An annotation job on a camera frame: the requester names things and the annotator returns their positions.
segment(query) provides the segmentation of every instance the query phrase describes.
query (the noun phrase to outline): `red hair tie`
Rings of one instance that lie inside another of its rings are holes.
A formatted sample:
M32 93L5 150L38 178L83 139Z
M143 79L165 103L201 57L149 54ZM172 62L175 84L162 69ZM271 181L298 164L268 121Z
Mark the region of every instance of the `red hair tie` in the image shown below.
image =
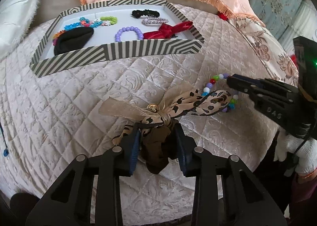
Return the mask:
M170 26L167 24L162 24L158 31L144 33L144 39L170 39L173 34L177 34L190 29L193 22L186 21L175 26Z

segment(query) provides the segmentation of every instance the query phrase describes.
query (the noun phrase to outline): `beige quilted fabric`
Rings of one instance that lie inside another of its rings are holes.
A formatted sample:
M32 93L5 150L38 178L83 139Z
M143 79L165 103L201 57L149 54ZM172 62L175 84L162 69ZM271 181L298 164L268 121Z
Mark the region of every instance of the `beige quilted fabric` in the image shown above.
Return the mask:
M109 96L146 107L159 103L165 90L182 80L202 89L211 75L224 72L268 77L252 48L228 22L177 7L206 39L200 53L98 62L37 78L29 63L52 21L29 33L0 66L0 118L10 151L9 156L0 156L1 191L8 197L18 191L42 196L78 154L96 156L111 148L112 137L127 121L98 114ZM230 91L225 82L216 85L221 88ZM242 93L230 113L184 116L180 122L199 146L223 157L237 154L251 169L265 155L276 129ZM159 175L148 172L140 161L134 175L121 178L120 185L125 225L191 213L195 179L184 178L177 161Z

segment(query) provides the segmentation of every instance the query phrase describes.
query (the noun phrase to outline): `metal screw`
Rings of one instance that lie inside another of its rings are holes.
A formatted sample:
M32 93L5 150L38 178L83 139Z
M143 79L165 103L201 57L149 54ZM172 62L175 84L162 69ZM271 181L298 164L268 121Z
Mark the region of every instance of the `metal screw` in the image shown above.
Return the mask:
M230 156L230 159L231 159L233 162L239 161L239 157L236 156L236 155L231 155L231 156Z
M82 162L85 159L85 156L83 154L80 154L76 157L76 161Z
M115 153L121 152L122 148L120 146L115 146L114 148L112 148L112 151Z
M194 148L194 151L195 151L196 153L202 153L202 152L203 152L203 148L200 147L200 146L196 146L196 147Z

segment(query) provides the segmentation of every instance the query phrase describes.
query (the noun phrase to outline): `purple beaded bracelet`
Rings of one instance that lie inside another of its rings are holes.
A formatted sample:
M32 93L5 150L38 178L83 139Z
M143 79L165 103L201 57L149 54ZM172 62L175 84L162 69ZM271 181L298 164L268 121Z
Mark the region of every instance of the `purple beaded bracelet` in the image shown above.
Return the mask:
M115 35L115 40L116 40L116 42L121 42L121 34L123 33L123 32L128 32L128 31L134 31L134 32L136 32L137 33L137 39L138 40L143 40L143 33L141 32L141 30L139 29L139 28L137 28L137 27L133 27L133 26L131 26L131 27L122 27L117 33L116 33L116 35Z

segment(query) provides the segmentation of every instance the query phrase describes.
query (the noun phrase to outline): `gloved hand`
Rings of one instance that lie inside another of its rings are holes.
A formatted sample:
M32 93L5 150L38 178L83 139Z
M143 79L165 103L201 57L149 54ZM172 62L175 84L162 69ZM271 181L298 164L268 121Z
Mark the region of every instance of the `gloved hand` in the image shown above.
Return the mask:
M274 161L284 161L286 159L287 152L294 153L302 142L303 139L287 134L283 128L280 128L275 148ZM317 141L310 138L298 150L296 156L299 157L299 163L296 166L295 171L301 177L314 172L317 168Z

